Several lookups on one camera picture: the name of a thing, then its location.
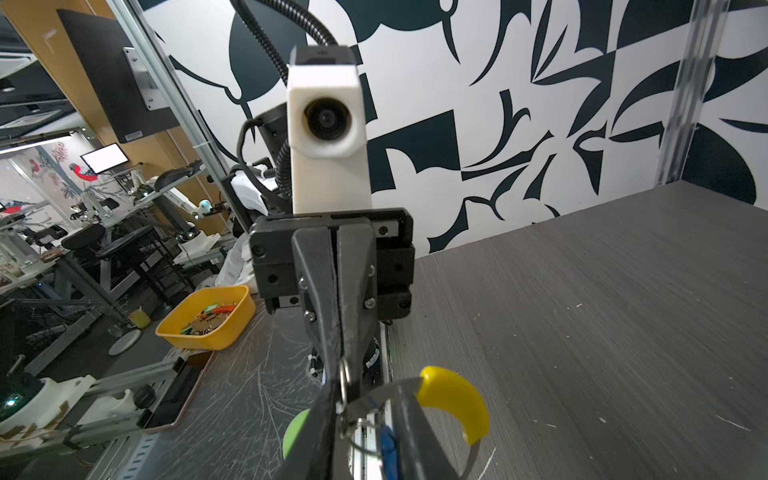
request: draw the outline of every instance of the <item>camera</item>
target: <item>camera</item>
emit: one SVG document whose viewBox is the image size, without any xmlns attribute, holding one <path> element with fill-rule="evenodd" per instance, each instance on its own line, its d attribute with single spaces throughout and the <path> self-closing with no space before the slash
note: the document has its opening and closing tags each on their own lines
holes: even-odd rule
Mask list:
<svg viewBox="0 0 768 480">
<path fill-rule="evenodd" d="M 366 115 L 352 51 L 295 47 L 287 89 L 293 213 L 371 209 Z"/>
</svg>

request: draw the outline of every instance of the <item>green ball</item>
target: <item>green ball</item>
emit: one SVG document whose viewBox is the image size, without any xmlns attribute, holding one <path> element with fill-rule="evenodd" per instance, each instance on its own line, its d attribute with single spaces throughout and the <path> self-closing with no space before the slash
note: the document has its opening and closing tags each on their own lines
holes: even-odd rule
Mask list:
<svg viewBox="0 0 768 480">
<path fill-rule="evenodd" d="M 304 425 L 304 420 L 306 420 L 306 416 L 309 414 L 310 409 L 306 409 L 299 413 L 299 415 L 293 417 L 293 420 L 288 424 L 286 434 L 283 435 L 283 458 L 288 457 L 288 452 L 290 452 L 290 448 L 293 446 L 293 441 L 296 440 L 296 437 L 299 435 L 299 430 L 301 430 L 301 426 Z"/>
</svg>

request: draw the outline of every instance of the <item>black and white wall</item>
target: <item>black and white wall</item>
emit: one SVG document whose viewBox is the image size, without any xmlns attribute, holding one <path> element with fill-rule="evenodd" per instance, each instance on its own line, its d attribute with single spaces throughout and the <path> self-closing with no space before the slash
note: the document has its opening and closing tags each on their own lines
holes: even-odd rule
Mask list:
<svg viewBox="0 0 768 480">
<path fill-rule="evenodd" d="M 303 0 L 358 55 L 374 206 L 410 211 L 418 255 L 652 188 L 692 2 Z M 227 0 L 141 3 L 233 158 L 277 73 Z M 250 6 L 283 58 L 308 42 Z"/>
<path fill-rule="evenodd" d="M 768 2 L 731 0 L 683 179 L 768 210 Z"/>
</svg>

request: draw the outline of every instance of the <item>ceiling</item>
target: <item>ceiling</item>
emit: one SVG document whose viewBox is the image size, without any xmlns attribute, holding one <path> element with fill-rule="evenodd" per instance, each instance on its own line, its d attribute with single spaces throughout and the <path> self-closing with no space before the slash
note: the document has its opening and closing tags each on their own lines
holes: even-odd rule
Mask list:
<svg viewBox="0 0 768 480">
<path fill-rule="evenodd" d="M 74 108 L 56 83 L 0 15 L 0 141 L 21 137 L 72 113 Z"/>
</svg>

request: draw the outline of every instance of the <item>white screen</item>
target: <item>white screen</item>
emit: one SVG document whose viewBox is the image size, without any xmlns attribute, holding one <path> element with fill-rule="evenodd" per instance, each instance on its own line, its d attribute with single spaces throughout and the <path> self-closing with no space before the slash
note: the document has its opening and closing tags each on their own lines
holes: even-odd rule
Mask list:
<svg viewBox="0 0 768 480">
<path fill-rule="evenodd" d="M 90 154 L 83 155 L 82 158 L 91 170 L 97 174 L 128 161 L 128 157 L 126 157 L 120 147 L 118 147 L 118 144 L 99 148 L 96 151 L 92 151 Z"/>
</svg>

